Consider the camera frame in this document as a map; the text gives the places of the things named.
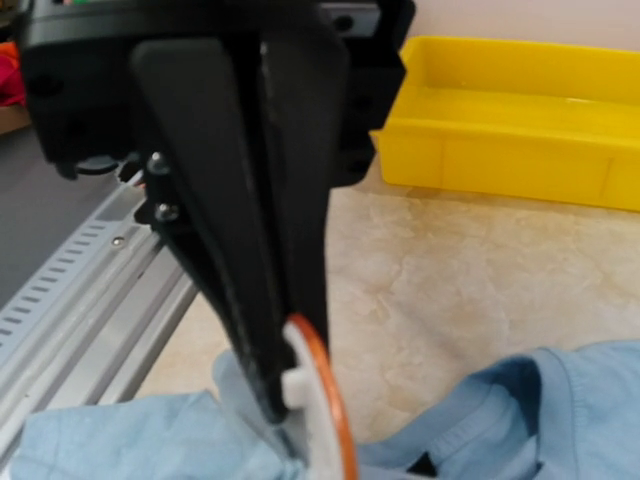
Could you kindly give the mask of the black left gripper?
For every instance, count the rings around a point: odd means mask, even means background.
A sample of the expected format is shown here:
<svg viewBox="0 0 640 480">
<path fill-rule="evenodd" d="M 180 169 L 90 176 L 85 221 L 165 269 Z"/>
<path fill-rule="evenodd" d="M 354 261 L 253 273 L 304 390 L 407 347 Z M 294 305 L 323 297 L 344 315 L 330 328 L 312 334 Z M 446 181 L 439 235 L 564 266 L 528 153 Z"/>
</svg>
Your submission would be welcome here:
<svg viewBox="0 0 640 480">
<path fill-rule="evenodd" d="M 285 308 L 329 336 L 330 191 L 368 168 L 405 70 L 411 1 L 23 1 L 46 159 L 146 163 L 156 224 L 220 316 L 267 420 L 287 414 Z"/>
</svg>

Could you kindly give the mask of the light blue printed t-shirt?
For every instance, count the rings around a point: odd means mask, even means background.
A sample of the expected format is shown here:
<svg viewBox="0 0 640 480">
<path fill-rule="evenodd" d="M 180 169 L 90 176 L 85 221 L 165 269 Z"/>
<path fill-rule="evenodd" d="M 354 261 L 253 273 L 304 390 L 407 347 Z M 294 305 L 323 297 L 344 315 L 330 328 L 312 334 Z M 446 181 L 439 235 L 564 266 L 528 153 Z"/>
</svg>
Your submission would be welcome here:
<svg viewBox="0 0 640 480">
<path fill-rule="evenodd" d="M 13 479 L 635 479 L 639 345 L 539 348 L 462 380 L 390 437 L 356 445 L 309 365 L 266 422 L 232 353 L 207 391 L 48 410 L 26 422 Z"/>
</svg>

